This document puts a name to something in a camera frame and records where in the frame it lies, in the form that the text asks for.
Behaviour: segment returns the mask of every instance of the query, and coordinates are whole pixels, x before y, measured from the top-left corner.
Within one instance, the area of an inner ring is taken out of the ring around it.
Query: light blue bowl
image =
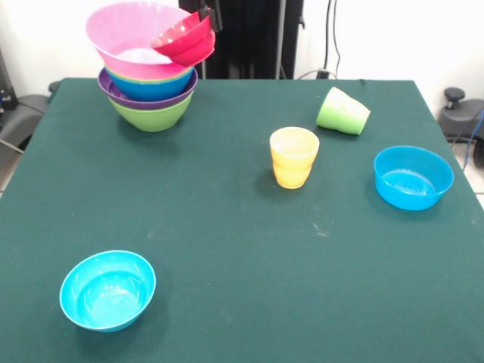
[[[162,101],[180,95],[188,84],[188,81],[190,81],[193,68],[178,78],[167,79],[166,81],[156,83],[141,80],[127,80],[119,78],[108,69],[106,71],[109,73],[117,88],[129,99],[133,101],[152,102]]]
[[[80,327],[111,332],[131,325],[146,309],[157,278],[136,253],[107,251],[74,267],[60,288],[60,307]]]
[[[454,183],[450,165],[421,147],[389,147],[377,155],[374,169],[378,193],[400,209],[430,208]]]

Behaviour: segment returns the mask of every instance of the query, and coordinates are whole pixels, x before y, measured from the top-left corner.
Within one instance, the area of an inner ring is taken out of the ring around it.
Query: red bowl
[[[193,48],[211,32],[210,17],[200,21],[196,12],[165,30],[151,42],[151,47],[162,55],[173,57]]]
[[[184,67],[192,67],[206,60],[215,50],[215,33],[210,32],[208,36],[198,42],[194,47],[181,54],[170,57],[173,63]]]

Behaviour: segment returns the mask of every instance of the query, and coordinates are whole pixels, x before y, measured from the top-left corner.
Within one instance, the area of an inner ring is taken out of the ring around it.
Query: tipped over cup
[[[333,87],[324,99],[316,124],[326,129],[360,135],[369,116],[370,110],[365,105]]]
[[[318,154],[318,136],[301,127],[284,127],[272,133],[269,143],[278,184],[286,189],[301,188]]]

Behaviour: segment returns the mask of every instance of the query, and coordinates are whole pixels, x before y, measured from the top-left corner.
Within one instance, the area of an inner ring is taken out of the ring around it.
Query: yellow cup
[[[311,173],[319,139],[301,127],[284,127],[269,139],[275,178],[286,189],[301,188]]]

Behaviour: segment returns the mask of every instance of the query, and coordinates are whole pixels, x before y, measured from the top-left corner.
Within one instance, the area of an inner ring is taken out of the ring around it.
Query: plastic bowl
[[[121,106],[110,98],[109,101],[111,101],[119,114],[134,127],[142,131],[156,132],[169,129],[178,122],[187,110],[192,94],[193,92],[182,102],[161,110],[136,110]]]
[[[430,208],[454,182],[450,165],[421,147],[389,147],[377,155],[374,169],[380,196],[406,210]]]
[[[155,51],[172,57],[194,47],[211,32],[210,17],[200,21],[200,16],[196,12],[161,33],[152,41],[151,46]]]
[[[187,67],[161,57],[150,41],[188,15],[185,10],[156,2],[121,2],[93,13],[86,31],[106,67],[116,74],[130,79],[168,79],[182,74]],[[164,59],[142,63],[120,56],[129,50],[152,51]]]
[[[215,33],[211,32],[194,47],[181,54],[174,55],[170,59],[177,64],[192,67],[206,60],[215,51],[215,40]]]
[[[80,262],[60,288],[60,307],[80,327],[102,332],[132,324],[146,309],[157,279],[136,253],[107,251]]]
[[[179,102],[182,102],[186,97],[191,95],[195,90],[198,83],[198,73],[196,70],[191,74],[190,80],[188,81],[185,90],[178,96],[174,98],[168,98],[163,101],[155,102],[140,102],[133,101],[127,98],[120,90],[116,87],[113,79],[107,73],[106,70],[102,70],[98,76],[98,84],[101,90],[114,102],[120,104],[121,106],[128,108],[135,108],[137,110],[159,110],[161,108],[167,108]]]
[[[118,74],[116,72],[114,72],[113,70],[110,70],[109,68],[105,67],[106,70],[109,72],[109,74],[113,74],[115,77],[117,78],[121,78],[121,79],[124,79],[126,81],[130,81],[130,82],[142,82],[142,83],[163,83],[163,82],[168,82],[168,81],[172,81],[174,79],[178,79],[180,77],[182,77],[183,75],[191,72],[193,70],[193,67],[187,67],[186,68],[186,71],[176,75],[176,76],[173,76],[173,77],[170,77],[170,78],[163,78],[163,79],[135,79],[135,78],[129,78],[129,77],[125,77],[123,76],[122,74]]]
[[[106,70],[119,90],[133,101],[162,101],[180,95],[190,80],[191,72],[183,76],[161,83],[134,82],[119,78]]]

